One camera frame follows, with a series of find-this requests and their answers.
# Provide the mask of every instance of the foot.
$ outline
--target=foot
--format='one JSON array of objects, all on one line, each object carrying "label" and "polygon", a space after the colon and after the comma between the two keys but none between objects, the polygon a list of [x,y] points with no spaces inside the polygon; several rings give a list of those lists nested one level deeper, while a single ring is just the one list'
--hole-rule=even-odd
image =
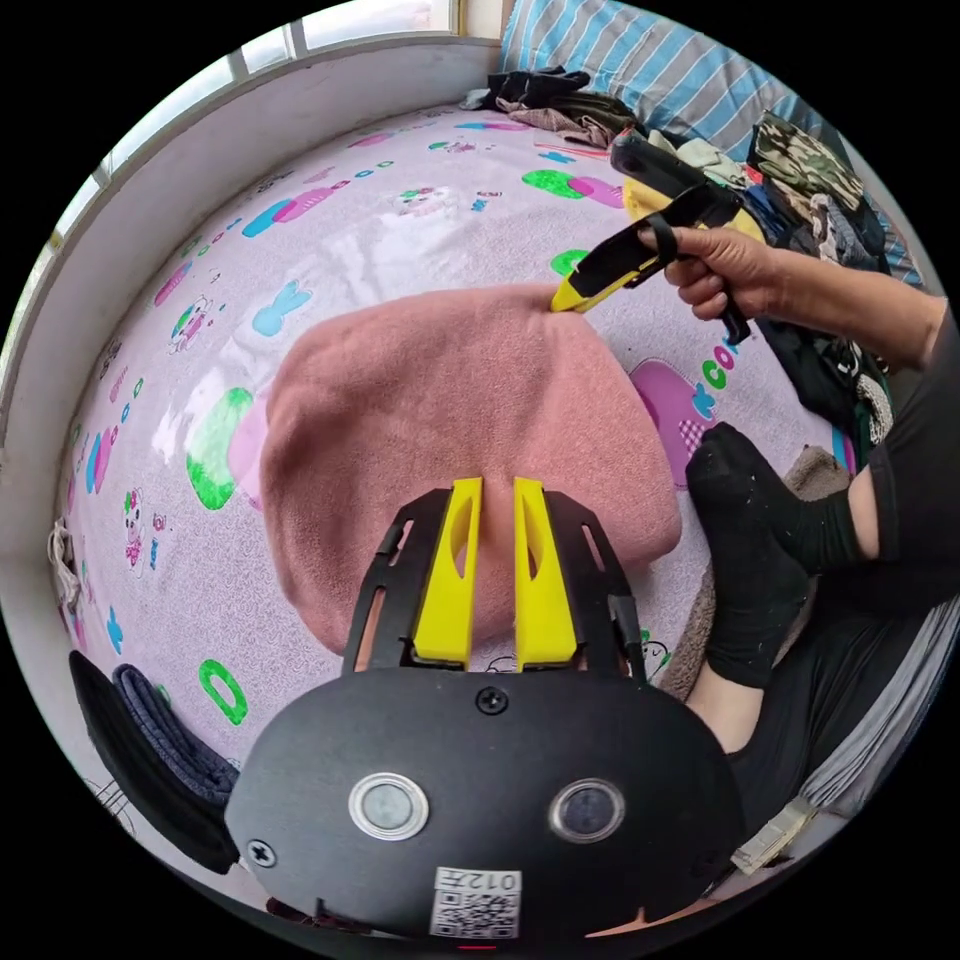
[{"label": "foot", "polygon": [[716,445],[732,468],[749,478],[770,532],[810,576],[863,561],[845,490],[821,500],[801,500],[753,441],[728,423],[707,430],[703,444]]},{"label": "foot", "polygon": [[773,536],[750,473],[704,443],[687,481],[713,564],[716,613],[706,659],[732,683],[763,689],[807,599],[809,577]]}]

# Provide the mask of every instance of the white cord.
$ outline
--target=white cord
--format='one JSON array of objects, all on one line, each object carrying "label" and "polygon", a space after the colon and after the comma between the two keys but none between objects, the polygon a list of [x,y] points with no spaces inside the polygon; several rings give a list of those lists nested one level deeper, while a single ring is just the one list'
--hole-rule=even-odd
[{"label": "white cord", "polygon": [[77,575],[67,566],[67,559],[72,554],[70,534],[63,522],[63,517],[57,517],[53,524],[53,530],[47,537],[47,559],[53,564],[57,579],[63,588],[67,607],[73,610],[80,598],[80,580]]}]

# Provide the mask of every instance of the person's arm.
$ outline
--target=person's arm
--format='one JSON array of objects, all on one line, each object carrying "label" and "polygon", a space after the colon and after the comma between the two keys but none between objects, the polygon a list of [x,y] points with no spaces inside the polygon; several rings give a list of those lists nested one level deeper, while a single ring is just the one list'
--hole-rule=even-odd
[{"label": "person's arm", "polygon": [[779,283],[771,316],[848,337],[892,367],[926,368],[947,303],[893,277],[771,250]]}]

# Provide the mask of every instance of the pink towel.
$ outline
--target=pink towel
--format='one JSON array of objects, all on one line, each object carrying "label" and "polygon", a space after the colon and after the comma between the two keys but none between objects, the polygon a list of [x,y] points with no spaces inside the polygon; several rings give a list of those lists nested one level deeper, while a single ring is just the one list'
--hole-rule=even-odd
[{"label": "pink towel", "polygon": [[626,373],[552,286],[406,297],[312,327],[277,373],[260,465],[280,585],[340,653],[397,510],[484,478],[476,642],[513,622],[513,480],[593,510],[628,569],[672,550],[663,447]]}]

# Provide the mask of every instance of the gray cloth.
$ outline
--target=gray cloth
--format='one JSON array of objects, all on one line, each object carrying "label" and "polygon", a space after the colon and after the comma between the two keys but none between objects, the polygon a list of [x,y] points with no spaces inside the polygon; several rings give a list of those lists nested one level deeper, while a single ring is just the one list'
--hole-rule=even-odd
[{"label": "gray cloth", "polygon": [[113,683],[134,723],[170,772],[198,797],[225,807],[239,772],[183,726],[159,690],[132,664],[117,667]]},{"label": "gray cloth", "polygon": [[490,96],[489,90],[468,90],[460,104],[461,110],[481,110],[483,102]]},{"label": "gray cloth", "polygon": [[960,596],[930,612],[893,679],[849,736],[807,778],[802,797],[847,817],[863,806],[934,689],[958,630]]}]

